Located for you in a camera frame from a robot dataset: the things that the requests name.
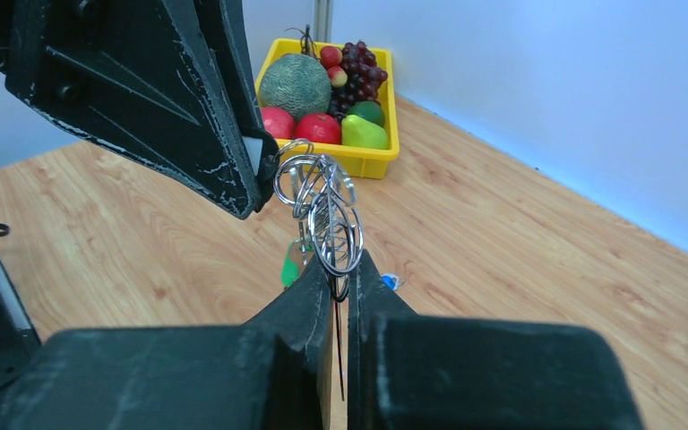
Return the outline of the silver keyring bunch with keys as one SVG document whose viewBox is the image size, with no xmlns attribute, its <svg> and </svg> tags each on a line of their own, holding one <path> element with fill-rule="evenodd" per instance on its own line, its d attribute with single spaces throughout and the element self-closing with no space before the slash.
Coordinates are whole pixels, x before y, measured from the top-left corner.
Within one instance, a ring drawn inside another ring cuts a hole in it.
<svg viewBox="0 0 688 430">
<path fill-rule="evenodd" d="M 365 248 L 354 183 L 335 158 L 317 153 L 307 139 L 289 141 L 279 154 L 286 159 L 274 177 L 274 192 L 291 209 L 298 230 L 298 238 L 288 247 L 281 280 L 290 286 L 307 264 L 318 262 L 331 298 L 341 303 L 348 297 L 347 277 L 359 265 Z"/>
</svg>

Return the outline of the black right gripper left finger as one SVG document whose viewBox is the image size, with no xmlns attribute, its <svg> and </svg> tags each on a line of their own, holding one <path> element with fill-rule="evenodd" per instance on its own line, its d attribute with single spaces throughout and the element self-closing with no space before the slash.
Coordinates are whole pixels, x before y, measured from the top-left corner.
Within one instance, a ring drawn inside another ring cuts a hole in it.
<svg viewBox="0 0 688 430">
<path fill-rule="evenodd" d="M 239 325 L 60 331 L 0 392 L 0 429 L 326 429 L 327 280 L 308 264 Z"/>
</svg>

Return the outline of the silver key with blue tag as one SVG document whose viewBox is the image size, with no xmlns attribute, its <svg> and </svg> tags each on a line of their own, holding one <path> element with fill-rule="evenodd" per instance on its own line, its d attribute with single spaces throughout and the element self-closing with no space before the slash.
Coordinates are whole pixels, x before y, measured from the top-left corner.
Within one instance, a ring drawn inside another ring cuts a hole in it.
<svg viewBox="0 0 688 430">
<path fill-rule="evenodd" d="M 396 291 L 404 283 L 404 280 L 394 273 L 384 273 L 381 280 L 392 291 Z"/>
</svg>

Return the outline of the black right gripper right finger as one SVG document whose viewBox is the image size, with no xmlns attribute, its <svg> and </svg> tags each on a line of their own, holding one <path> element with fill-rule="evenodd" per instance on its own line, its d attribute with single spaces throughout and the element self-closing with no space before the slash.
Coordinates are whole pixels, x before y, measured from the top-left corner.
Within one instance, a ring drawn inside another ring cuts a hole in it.
<svg viewBox="0 0 688 430">
<path fill-rule="evenodd" d="M 369 254 L 348 278 L 351 429 L 641 429 L 589 328 L 418 314 Z"/>
</svg>

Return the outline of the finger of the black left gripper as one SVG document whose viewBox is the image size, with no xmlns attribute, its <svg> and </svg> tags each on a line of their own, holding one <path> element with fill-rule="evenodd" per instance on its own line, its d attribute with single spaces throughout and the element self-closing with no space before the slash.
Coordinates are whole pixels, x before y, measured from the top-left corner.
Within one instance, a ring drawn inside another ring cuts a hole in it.
<svg viewBox="0 0 688 430">
<path fill-rule="evenodd" d="M 19 1 L 8 89 L 51 124 L 233 216 L 273 193 L 238 1 Z"/>
</svg>

